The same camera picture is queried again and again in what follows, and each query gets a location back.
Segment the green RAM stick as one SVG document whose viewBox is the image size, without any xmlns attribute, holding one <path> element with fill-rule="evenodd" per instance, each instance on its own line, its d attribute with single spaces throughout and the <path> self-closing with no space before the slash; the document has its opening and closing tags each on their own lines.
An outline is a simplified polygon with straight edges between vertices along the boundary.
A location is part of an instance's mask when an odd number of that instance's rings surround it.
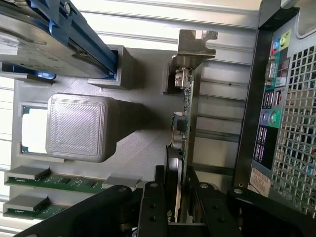
<svg viewBox="0 0 316 237">
<path fill-rule="evenodd" d="M 35 180 L 25 178 L 8 177 L 5 185 L 25 186 L 34 188 L 47 188 L 87 194 L 96 194 L 104 190 L 103 180 L 85 178 L 79 176 L 67 176 L 60 174 L 48 174 Z"/>
<path fill-rule="evenodd" d="M 56 204 L 48 204 L 48 205 L 37 208 L 35 211 L 25 211 L 25 210 L 9 208 L 7 211 L 4 212 L 3 215 L 6 217 L 13 217 L 13 218 L 20 218 L 20 219 L 44 220 L 55 214 L 58 214 L 59 212 L 67 208 L 68 206 L 62 206 L 62 205 L 56 205 Z"/>
</svg>

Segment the black and silver PC case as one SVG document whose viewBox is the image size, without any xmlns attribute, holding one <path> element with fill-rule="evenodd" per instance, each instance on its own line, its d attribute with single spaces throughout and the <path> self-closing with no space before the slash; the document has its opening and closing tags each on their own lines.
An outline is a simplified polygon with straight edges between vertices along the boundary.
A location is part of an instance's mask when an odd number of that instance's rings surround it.
<svg viewBox="0 0 316 237">
<path fill-rule="evenodd" d="M 233 183 L 316 219 L 316 0 L 262 0 Z"/>
</svg>

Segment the grey printed parts rack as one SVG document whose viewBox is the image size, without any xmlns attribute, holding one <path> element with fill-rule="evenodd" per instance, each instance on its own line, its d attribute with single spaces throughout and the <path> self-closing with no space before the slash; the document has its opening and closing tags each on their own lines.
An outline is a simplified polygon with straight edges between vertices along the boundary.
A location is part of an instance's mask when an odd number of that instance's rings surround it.
<svg viewBox="0 0 316 237">
<path fill-rule="evenodd" d="M 134 191 L 153 180 L 156 166 L 166 163 L 172 115 L 182 109 L 180 95 L 162 91 L 173 52 L 118 45 L 114 50 L 128 89 L 79 77 L 15 79 L 11 168 L 4 182 L 8 177 L 35 180 L 54 173 L 103 180 L 104 190 L 124 185 Z M 22 153 L 23 106 L 47 109 L 47 154 Z M 48 204 L 69 208 L 95 195 L 9 187 L 3 213 L 9 208 L 35 211 Z"/>
</svg>

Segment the CPU chip with green edge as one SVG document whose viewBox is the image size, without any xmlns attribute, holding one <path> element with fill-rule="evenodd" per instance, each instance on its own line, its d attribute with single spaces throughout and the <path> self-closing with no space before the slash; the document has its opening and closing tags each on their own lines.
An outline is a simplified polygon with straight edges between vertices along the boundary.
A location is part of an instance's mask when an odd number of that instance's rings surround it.
<svg viewBox="0 0 316 237">
<path fill-rule="evenodd" d="M 47 109 L 23 106 L 21 144 L 22 153 L 47 154 Z"/>
</svg>

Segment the hard disk in blue caddy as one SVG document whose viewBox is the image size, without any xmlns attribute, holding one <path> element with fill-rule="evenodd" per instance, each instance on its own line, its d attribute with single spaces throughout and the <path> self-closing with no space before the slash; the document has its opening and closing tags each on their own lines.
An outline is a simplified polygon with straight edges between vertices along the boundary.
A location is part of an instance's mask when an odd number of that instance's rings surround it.
<svg viewBox="0 0 316 237">
<path fill-rule="evenodd" d="M 71 0 L 0 0 L 0 68 L 47 80 L 114 80 L 118 55 Z"/>
</svg>

